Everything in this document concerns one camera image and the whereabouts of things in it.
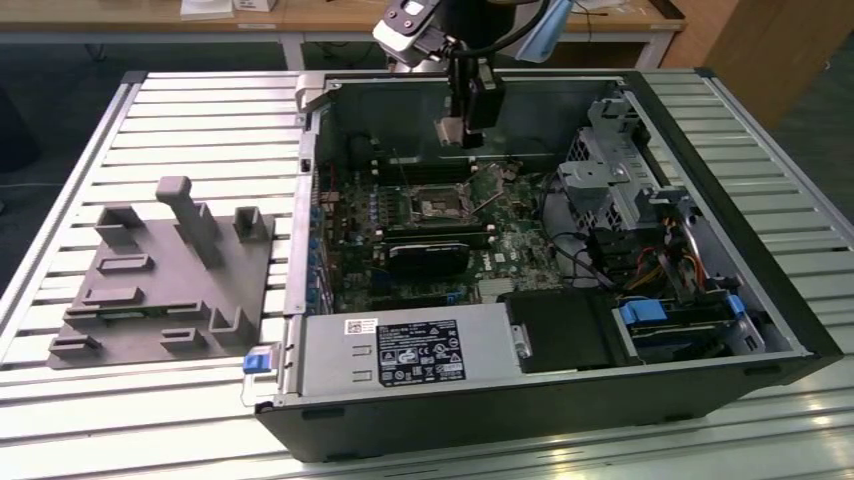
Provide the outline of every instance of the black computer case side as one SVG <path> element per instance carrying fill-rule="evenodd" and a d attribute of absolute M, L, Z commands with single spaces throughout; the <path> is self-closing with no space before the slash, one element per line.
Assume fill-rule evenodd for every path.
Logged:
<path fill-rule="evenodd" d="M 775 385 L 814 358 L 606 376 L 574 382 L 256 406 L 256 418 L 304 462 L 375 457 L 693 418 Z M 685 422 L 685 429 L 703 423 Z M 562 444 L 571 444 L 566 436 Z"/>

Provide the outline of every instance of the warning symbol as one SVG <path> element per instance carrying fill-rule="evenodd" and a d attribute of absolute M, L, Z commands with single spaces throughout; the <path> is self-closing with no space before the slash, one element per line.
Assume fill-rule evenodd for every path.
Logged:
<path fill-rule="evenodd" d="M 380 354 L 379 363 L 382 365 L 396 365 L 398 364 L 398 356 L 395 355 L 394 350 L 387 350 Z"/>

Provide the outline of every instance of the blue drive bracket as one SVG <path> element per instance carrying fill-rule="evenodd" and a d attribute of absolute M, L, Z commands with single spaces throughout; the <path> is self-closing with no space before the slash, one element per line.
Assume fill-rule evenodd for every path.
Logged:
<path fill-rule="evenodd" d="M 747 309 L 745 308 L 745 303 L 738 295 L 730 295 L 726 297 L 726 303 L 730 305 L 733 309 L 733 314 L 735 318 L 739 318 L 745 313 L 747 313 Z"/>
<path fill-rule="evenodd" d="M 626 325 L 667 320 L 667 312 L 658 300 L 631 300 L 619 307 L 619 314 Z"/>

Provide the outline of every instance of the metal extrusion table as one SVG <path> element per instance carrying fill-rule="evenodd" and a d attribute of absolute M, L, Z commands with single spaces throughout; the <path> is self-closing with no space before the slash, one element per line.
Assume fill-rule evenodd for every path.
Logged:
<path fill-rule="evenodd" d="M 846 354 L 854 230 L 713 78 L 645 73 Z M 302 464 L 252 418 L 242 358 L 54 371 L 48 345 L 100 237 L 100 208 L 168 217 L 158 178 L 187 175 L 214 211 L 276 216 L 262 342 L 283 334 L 300 126 L 296 73 L 128 75 L 0 301 L 0 476 L 46 478 L 791 478 L 854 468 L 854 357 L 706 418 Z M 665 172 L 675 171 L 663 151 Z"/>

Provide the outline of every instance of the blue tab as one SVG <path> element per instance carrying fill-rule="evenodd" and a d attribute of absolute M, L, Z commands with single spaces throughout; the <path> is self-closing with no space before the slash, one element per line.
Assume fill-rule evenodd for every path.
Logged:
<path fill-rule="evenodd" d="M 733 313 L 737 317 L 741 317 L 747 309 L 745 308 L 745 303 L 738 295 L 730 295 L 726 297 L 726 303 L 730 304 L 730 308 L 733 309 Z"/>
<path fill-rule="evenodd" d="M 250 353 L 243 359 L 243 373 L 252 375 L 267 372 L 270 372 L 270 353 Z"/>
<path fill-rule="evenodd" d="M 631 300 L 619 309 L 626 325 L 667 320 L 667 313 L 658 300 Z"/>
<path fill-rule="evenodd" d="M 623 317 L 623 323 L 626 325 L 631 325 L 638 321 L 638 318 L 635 317 L 635 312 L 631 310 L 631 307 L 629 306 L 629 304 L 619 307 L 619 315 L 621 317 Z"/>

